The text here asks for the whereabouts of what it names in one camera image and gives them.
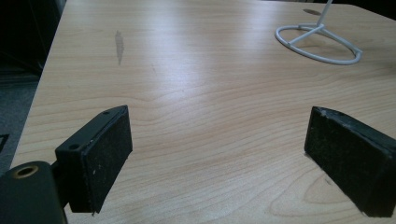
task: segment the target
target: table surface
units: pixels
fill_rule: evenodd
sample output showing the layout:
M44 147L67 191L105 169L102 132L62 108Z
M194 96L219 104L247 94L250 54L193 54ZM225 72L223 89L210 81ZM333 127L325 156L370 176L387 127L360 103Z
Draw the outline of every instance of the table surface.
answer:
M304 9L323 7L67 1L12 166L54 162L54 149L96 114L128 105L134 152L102 212L66 206L70 223L394 223L363 215L304 155L304 140L313 105L396 137L396 22L331 6L327 28L363 50L347 66L275 39L277 27L315 22ZM300 45L353 57L325 37Z

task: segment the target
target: dark floor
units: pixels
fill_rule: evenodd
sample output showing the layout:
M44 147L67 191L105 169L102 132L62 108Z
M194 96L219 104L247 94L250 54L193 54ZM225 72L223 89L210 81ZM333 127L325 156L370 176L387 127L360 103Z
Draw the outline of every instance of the dark floor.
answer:
M0 63L0 175L9 169L39 77Z

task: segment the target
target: circular base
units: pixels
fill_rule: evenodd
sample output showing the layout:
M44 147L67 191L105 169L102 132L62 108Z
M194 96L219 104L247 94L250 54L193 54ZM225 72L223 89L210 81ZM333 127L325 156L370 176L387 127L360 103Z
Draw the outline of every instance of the circular base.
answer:
M283 30L305 30L305 31L308 31L308 32L312 32L315 29L318 29L318 27L315 24L282 26L282 27L279 27L279 28L276 29L276 39L280 43L282 43L285 47L287 47L288 49L291 49L291 50L293 50L293 51L295 51L295 52L297 52L299 54L302 54L305 57L308 57L308 58L311 58L311 59L314 59L314 60L318 60L318 61L324 62L324 63L335 63L335 64L348 65L348 64L356 63L356 62L358 62L361 59L362 51L360 49L356 48L351 43L349 43L348 41L343 39L342 37L340 37L338 35L335 35L335 34L331 33L330 31L326 30L324 28L324 26L323 26L323 28L320 28L317 31L314 31L313 34L314 33L318 33L319 35L327 36L327 37L337 41L338 43L344 45L345 47L347 47L348 49L350 49L353 52L353 54L355 55L355 59L352 59L352 60L335 60L335 59L329 59L329 58L321 57L321 56L318 56L316 54L312 54L312 53L309 53L309 52L307 52L305 50L302 50L302 49L299 49L299 48L295 47L293 44L291 44L290 42L286 41L280 35L280 32L283 31Z

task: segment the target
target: white metal stand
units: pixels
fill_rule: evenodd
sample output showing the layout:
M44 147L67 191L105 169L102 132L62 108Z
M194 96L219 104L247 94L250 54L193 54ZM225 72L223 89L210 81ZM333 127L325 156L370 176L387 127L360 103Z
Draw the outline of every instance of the white metal stand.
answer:
M353 46L351 43L349 43L347 40L345 40L344 38L333 34L332 32L328 31L325 28L325 25L322 23L324 20L324 17L327 13L327 11L329 10L330 5L332 4L332 0L329 0L325 6L325 8L323 9L321 16L318 20L317 23L301 23L298 25L291 25L291 26L282 26L276 29L276 39L279 40L280 43L282 43L284 46L286 46L287 48L302 54L308 58L311 59L315 59L324 63L335 63L335 64L353 64L358 62L361 59L361 54L362 51L360 49L358 49L357 47ZM291 41L286 41L281 35L280 32L283 30L305 30L308 31L307 33L300 35L294 39L292 39ZM298 41L308 37L309 35L312 34L319 34L319 35L324 35L327 36L335 41L337 41L338 43L344 45L345 47L349 48L353 54L355 55L355 59L352 60L335 60L335 59L329 59L329 58L325 58L325 57L321 57L318 56L316 54L312 54L309 53L303 49L297 48L294 44L297 43Z

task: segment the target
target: wood grain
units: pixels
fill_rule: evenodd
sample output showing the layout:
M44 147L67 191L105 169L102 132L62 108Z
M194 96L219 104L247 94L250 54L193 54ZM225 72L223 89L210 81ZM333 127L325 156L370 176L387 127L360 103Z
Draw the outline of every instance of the wood grain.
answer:
M279 26L318 19L305 8L323 5L67 1L13 166L54 162L97 113L128 105L134 152L102 212L66 207L70 223L394 223L363 215L304 155L304 139L313 105L396 137L396 23L332 6L328 29L363 56L320 63L275 39ZM351 57L326 38L302 46Z

